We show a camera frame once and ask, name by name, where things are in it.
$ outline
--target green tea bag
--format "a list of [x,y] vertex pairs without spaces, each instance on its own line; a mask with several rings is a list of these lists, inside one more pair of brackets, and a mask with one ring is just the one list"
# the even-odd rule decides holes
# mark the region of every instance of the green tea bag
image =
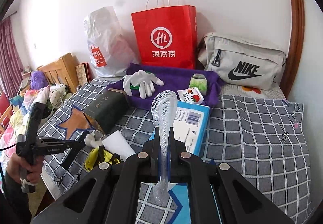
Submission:
[[206,95],[207,81],[203,74],[194,74],[191,78],[189,87],[197,87],[202,95]]

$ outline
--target gray plaid cloth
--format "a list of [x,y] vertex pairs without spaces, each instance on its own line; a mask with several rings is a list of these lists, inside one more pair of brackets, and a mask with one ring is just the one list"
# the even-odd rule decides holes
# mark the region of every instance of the gray plaid cloth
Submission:
[[[85,84],[38,134],[64,139],[64,130],[55,125],[69,117],[73,105],[80,109],[88,106],[111,82],[96,78]],[[310,214],[310,165],[302,120],[302,104],[222,95],[217,107],[211,110],[200,157],[207,163],[212,159],[229,163],[295,223],[303,223]],[[108,135],[120,130],[134,151],[140,152],[154,128],[151,112],[130,108]],[[71,139],[80,135],[76,132]],[[95,137],[103,140],[107,135],[96,131]],[[59,165],[68,151],[45,157],[45,169],[62,194],[87,174],[82,165],[90,151],[85,147],[69,172]],[[141,185],[136,223],[168,223],[176,214],[173,198],[169,196],[159,205],[152,188],[153,184]]]

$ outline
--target dark green box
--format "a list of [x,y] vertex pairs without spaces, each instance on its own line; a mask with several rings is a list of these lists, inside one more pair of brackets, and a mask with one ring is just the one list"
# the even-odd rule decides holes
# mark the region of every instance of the dark green box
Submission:
[[110,88],[92,101],[83,114],[96,130],[108,134],[128,109],[127,94]]

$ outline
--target purple towel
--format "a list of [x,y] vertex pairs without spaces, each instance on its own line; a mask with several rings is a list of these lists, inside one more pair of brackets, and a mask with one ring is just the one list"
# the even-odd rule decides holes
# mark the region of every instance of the purple towel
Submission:
[[[204,100],[205,105],[210,107],[214,107],[218,103],[221,86],[225,84],[225,82],[215,72],[172,67],[145,66],[133,63],[130,64],[126,74],[131,75],[139,70],[151,72],[164,82],[163,86],[154,84],[155,92],[152,93],[151,97],[146,97],[146,99],[140,98],[139,90],[131,90],[133,96],[129,96],[130,105],[147,111],[150,111],[153,99],[160,92],[171,90],[174,91],[178,97],[177,90],[185,90],[189,88],[191,77],[194,74],[204,74],[207,80],[207,92],[206,96],[204,96]],[[123,90],[122,83],[123,80],[109,84],[107,89],[114,88]]]

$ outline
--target metal screw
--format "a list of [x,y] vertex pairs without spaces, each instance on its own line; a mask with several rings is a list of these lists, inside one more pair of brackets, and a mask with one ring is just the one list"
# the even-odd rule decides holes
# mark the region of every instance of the metal screw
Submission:
[[183,153],[181,153],[181,154],[180,154],[180,156],[181,156],[182,158],[190,158],[190,157],[191,157],[191,154],[190,154],[190,153],[188,153],[188,152],[183,152]]
[[105,170],[109,167],[109,163],[107,162],[102,162],[99,164],[99,169]]
[[229,164],[227,164],[227,163],[221,163],[221,164],[220,164],[220,169],[221,169],[221,170],[225,170],[225,171],[227,171],[227,170],[229,170],[229,168],[230,168],[230,166],[229,166]]
[[140,152],[138,153],[138,157],[139,158],[146,158],[148,156],[148,154],[146,152]]

